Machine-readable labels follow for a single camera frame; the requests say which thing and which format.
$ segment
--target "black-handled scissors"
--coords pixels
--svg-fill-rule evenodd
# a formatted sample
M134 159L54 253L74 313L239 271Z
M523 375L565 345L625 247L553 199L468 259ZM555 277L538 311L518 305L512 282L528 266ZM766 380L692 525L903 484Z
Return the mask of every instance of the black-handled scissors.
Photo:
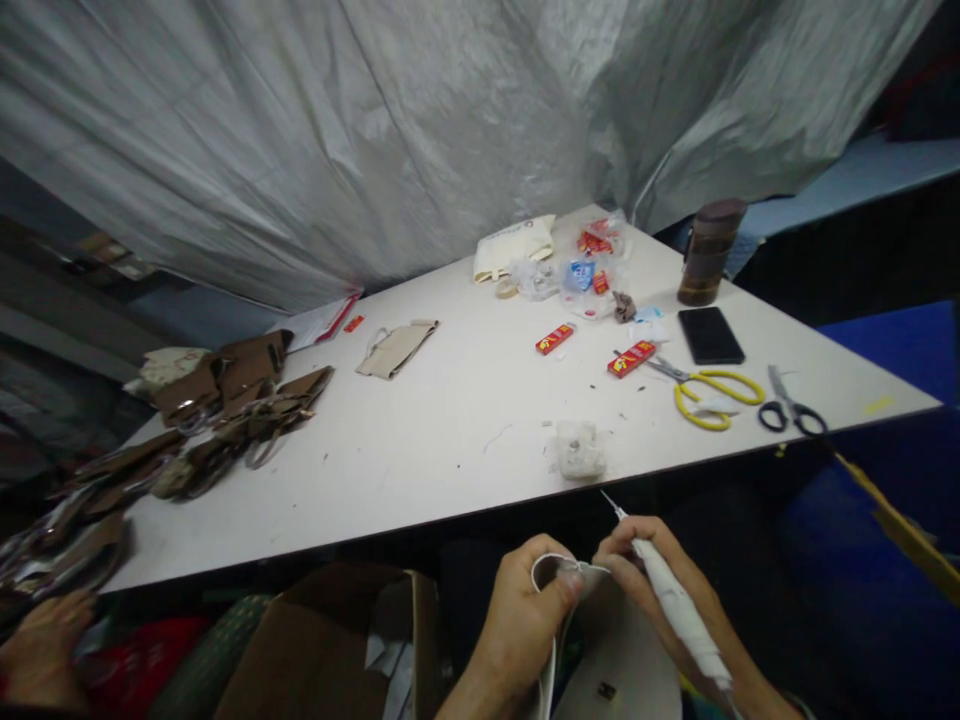
M827 423L820 417L819 413L808 408L806 405L795 403L790 399L790 396L787 394L787 388L784 387L780 371L777 370L777 366L770 365L767 370L770 373L770 384L773 385L773 392L777 396L777 399L766 402L760 406L760 412L757 413L760 424L767 430L784 432L792 420L793 424L797 426L797 429L808 437L826 435ZM768 417L765 417L769 415L773 415L776 419L771 422ZM809 423L811 422L816 423L816 429L810 427Z

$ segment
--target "thermos bottle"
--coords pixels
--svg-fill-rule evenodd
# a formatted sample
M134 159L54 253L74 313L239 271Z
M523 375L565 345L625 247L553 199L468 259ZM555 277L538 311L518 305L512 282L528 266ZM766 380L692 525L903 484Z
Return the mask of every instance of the thermos bottle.
M747 207L736 198L716 200L694 216L677 291L677 299L684 305L700 307L717 299L723 268Z

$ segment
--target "smartphone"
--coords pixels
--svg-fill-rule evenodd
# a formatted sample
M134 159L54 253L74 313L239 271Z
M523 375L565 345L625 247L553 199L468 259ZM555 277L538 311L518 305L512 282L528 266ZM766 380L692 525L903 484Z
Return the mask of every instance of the smartphone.
M681 310L677 314L697 365L740 365L746 359L720 308Z

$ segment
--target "metal tip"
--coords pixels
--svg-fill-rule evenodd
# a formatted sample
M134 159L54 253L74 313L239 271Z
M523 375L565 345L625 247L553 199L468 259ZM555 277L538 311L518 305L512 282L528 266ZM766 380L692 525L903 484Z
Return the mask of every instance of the metal tip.
M603 495L603 496L607 499L607 502L610 503L610 504L613 506L613 509L614 509L614 510L619 510L619 509L620 509L620 506L617 505L613 500L611 500L611 499L610 499L610 496L607 495L603 490L600 491L600 494Z

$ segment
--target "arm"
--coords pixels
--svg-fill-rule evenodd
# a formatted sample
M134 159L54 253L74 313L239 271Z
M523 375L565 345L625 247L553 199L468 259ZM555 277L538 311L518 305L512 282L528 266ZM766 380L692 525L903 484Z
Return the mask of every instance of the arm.
M93 619L93 604L94 598L80 590L40 603L23 619L0 648L7 703L88 712L71 656Z
M634 562L627 559L634 557L630 546L634 538L649 540L656 546L693 599L710 637L720 649L723 661L733 676L733 691L729 697L721 694L714 683L700 673L667 621L649 580ZM721 707L730 707L732 703L744 720L803 720L803 715L760 672L737 637L707 578L683 551L662 520L653 517L624 518L610 537L600 543L593 562L613 573L620 587L636 601L650 620L677 667L704 696Z
M530 570L547 553L573 556L548 535L504 556L477 647L437 720L500 720L522 704L583 591L579 572L561 574L540 593L534 589Z

